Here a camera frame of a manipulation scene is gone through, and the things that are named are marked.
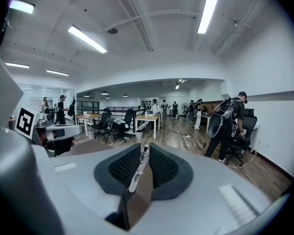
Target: cable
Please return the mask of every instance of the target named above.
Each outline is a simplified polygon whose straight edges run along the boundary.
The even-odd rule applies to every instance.
[[[228,167],[231,167],[231,168],[242,168],[242,167],[244,167],[245,165],[247,165],[247,164],[249,164],[250,162],[252,162],[253,159],[256,157],[256,155],[257,155],[257,152],[255,152],[255,156],[254,156],[249,162],[247,162],[246,164],[244,164],[244,165],[242,165],[242,166],[228,166]]]
[[[182,147],[183,147],[183,146],[186,146],[187,148],[185,149],[185,151],[187,151],[189,148],[191,148],[191,146],[188,145],[188,144],[183,144],[183,142],[184,142],[183,138],[189,138],[189,136],[188,136],[188,137],[187,137],[187,136],[181,136],[181,139],[182,139],[181,146],[182,146]]]

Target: standing fan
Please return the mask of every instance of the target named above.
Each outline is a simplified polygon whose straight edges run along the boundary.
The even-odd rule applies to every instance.
[[[188,112],[188,104],[183,103],[181,107],[182,107],[183,115],[184,115],[184,118],[185,118],[186,113]]]

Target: ceiling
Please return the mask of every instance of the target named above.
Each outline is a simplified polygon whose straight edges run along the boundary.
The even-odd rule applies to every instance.
[[[208,30],[197,34],[205,0],[25,0],[33,14],[11,10],[0,48],[4,61],[80,75],[111,55],[183,49],[224,56],[244,41],[267,0],[218,0]],[[245,24],[234,26],[233,19]],[[100,54],[68,32],[75,25],[108,50]],[[118,33],[107,33],[115,27]]]
[[[205,82],[203,79],[187,79],[185,82],[180,83],[178,90],[175,89],[179,79],[166,79],[154,81],[140,81],[135,83],[117,84],[97,88],[95,90],[78,93],[78,98],[83,98],[88,94],[89,99],[104,99],[106,96],[101,95],[101,92],[107,91],[110,98],[120,98],[123,94],[129,97],[144,97],[144,96],[157,96],[160,94],[169,95],[172,93],[189,93],[189,89],[194,86],[199,86]]]

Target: white sticker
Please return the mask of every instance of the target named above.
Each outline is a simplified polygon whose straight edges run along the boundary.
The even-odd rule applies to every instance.
[[[15,130],[31,139],[36,125],[37,112],[22,105],[15,124]]]

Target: black cap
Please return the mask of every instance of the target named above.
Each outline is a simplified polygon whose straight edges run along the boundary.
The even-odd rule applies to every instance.
[[[245,92],[240,92],[239,96],[244,96],[245,98],[247,98],[247,94]]]

